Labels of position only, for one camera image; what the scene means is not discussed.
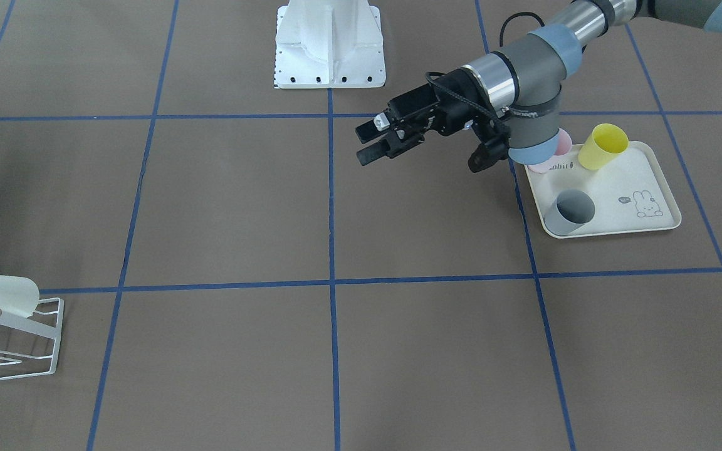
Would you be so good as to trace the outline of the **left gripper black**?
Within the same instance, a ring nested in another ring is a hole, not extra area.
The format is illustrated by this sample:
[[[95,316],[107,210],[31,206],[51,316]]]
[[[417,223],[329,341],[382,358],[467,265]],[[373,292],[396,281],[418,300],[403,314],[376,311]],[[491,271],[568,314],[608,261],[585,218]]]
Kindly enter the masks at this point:
[[[470,123],[476,137],[511,136],[505,121],[484,96],[472,73],[425,73],[425,85],[398,95],[387,104],[386,115],[376,115],[355,128],[360,143],[372,145],[356,152],[361,166],[381,158],[393,159],[421,145],[427,132],[451,136]]]

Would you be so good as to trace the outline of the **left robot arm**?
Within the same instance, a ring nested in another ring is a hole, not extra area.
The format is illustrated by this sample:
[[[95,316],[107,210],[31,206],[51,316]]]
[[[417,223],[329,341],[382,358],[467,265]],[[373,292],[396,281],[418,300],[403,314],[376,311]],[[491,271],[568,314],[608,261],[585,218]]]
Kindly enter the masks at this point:
[[[361,165],[396,158],[421,145],[427,132],[451,136],[472,128],[479,145],[472,172],[502,160],[538,165],[560,140],[562,82],[582,64],[584,47],[634,18],[722,33],[722,1],[573,1],[549,23],[449,73],[390,100],[356,128]]]

